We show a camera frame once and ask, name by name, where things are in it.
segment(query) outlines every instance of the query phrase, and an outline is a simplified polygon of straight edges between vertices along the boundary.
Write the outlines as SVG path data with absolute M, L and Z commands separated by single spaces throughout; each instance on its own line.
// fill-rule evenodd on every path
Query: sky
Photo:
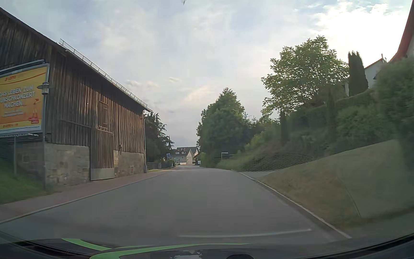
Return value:
M 223 88 L 260 117 L 261 83 L 284 46 L 323 35 L 365 66 L 397 51 L 411 0 L 0 0 L 63 39 L 159 113 L 176 147 L 195 146 L 201 111 Z

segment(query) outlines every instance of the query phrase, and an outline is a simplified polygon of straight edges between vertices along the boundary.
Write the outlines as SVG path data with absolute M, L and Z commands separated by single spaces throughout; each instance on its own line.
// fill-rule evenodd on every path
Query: asphalt road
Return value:
M 197 166 L 6 222 L 0 231 L 24 240 L 81 238 L 120 246 L 338 238 L 249 178 Z

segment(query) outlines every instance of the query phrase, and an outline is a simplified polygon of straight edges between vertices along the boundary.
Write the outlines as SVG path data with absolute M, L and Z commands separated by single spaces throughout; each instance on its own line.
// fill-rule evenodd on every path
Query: billboard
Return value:
M 42 132 L 43 96 L 49 66 L 34 66 L 0 76 L 0 134 Z

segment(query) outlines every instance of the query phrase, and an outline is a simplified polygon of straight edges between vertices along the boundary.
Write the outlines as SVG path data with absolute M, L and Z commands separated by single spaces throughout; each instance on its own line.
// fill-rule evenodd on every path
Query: roof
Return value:
M 178 147 L 177 148 L 178 150 L 182 150 L 182 149 L 185 149 L 185 150 L 191 150 L 191 153 L 193 153 L 193 155 L 196 153 L 196 150 L 197 150 L 197 147 Z
M 369 68 L 369 67 L 373 66 L 374 64 L 376 64 L 376 63 L 378 63 L 378 62 L 380 62 L 380 61 L 383 61 L 383 63 L 387 63 L 387 61 L 386 61 L 384 58 L 380 58 L 379 60 L 377 60 L 377 61 L 375 61 L 375 62 L 373 62 L 373 63 L 369 64 L 368 66 L 366 66 L 366 67 L 365 67 L 365 69 L 367 69 L 367 68 Z
M 190 152 L 189 149 L 185 150 L 181 150 L 181 149 L 173 149 L 170 153 L 173 157 L 181 157 L 181 156 L 186 156 L 188 153 Z
M 47 43 L 49 43 L 53 48 L 55 48 L 56 50 L 60 51 L 61 53 L 68 53 L 68 54 L 72 55 L 73 57 L 75 57 L 77 59 L 80 59 L 78 57 L 78 55 L 76 55 L 75 53 L 73 53 L 68 48 L 66 48 L 66 47 L 64 47 L 64 46 L 56 43 L 55 41 L 49 39 L 48 37 L 44 36 L 42 33 L 38 32 L 35 29 L 33 29 L 32 27 L 28 26 L 26 23 L 24 23 L 21 20 L 17 19 L 14 15 L 11 15 L 9 12 L 7 12 L 6 10 L 4 10 L 1 7 L 0 7 L 0 13 L 2 13 L 5 16 L 7 16 L 10 20 L 16 22 L 21 27 L 29 30 L 31 33 L 37 35 L 38 37 L 40 37 L 41 39 L 43 39 L 44 41 L 46 41 Z M 119 88 L 119 90 L 123 91 L 123 93 L 125 93 L 127 96 L 129 96 L 133 101 L 135 101 L 137 104 L 139 104 L 140 106 L 142 106 L 144 110 L 147 110 L 149 112 L 152 112 L 152 110 L 148 108 L 148 105 L 146 103 L 144 103 L 143 101 L 138 101 L 139 98 L 137 98 L 134 94 L 130 93 L 130 91 L 128 91 L 128 90 L 126 91 L 126 89 L 122 89 L 121 87 L 119 87 L 118 86 L 119 83 L 117 83 L 117 82 L 116 82 L 117 84 L 114 83 L 113 82 L 113 79 L 110 79 L 111 77 L 109 77 L 108 75 L 105 76 L 104 74 L 100 73 L 100 71 L 94 69 L 91 65 L 87 64 L 84 61 L 84 59 L 82 59 L 82 61 L 83 61 L 82 63 L 84 64 L 84 66 L 86 66 L 90 70 L 95 71 L 96 73 L 100 74 L 104 78 L 108 79 L 112 85 L 114 85 L 115 87 Z
M 407 23 L 403 30 L 402 39 L 400 40 L 399 49 L 391 61 L 399 60 L 407 55 L 407 50 L 410 47 L 411 38 L 414 35 L 414 0 L 411 2 L 410 12 L 408 13 Z

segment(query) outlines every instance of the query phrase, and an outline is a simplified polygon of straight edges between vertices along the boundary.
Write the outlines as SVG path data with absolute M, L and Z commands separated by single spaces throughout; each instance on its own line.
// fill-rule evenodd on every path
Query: wooden barn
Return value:
M 35 69 L 43 71 L 38 81 L 22 85 Z M 35 85 L 42 81 L 47 95 Z M 144 173 L 145 110 L 147 104 L 64 41 L 0 7 L 0 143 L 14 148 L 19 168 L 50 185 Z

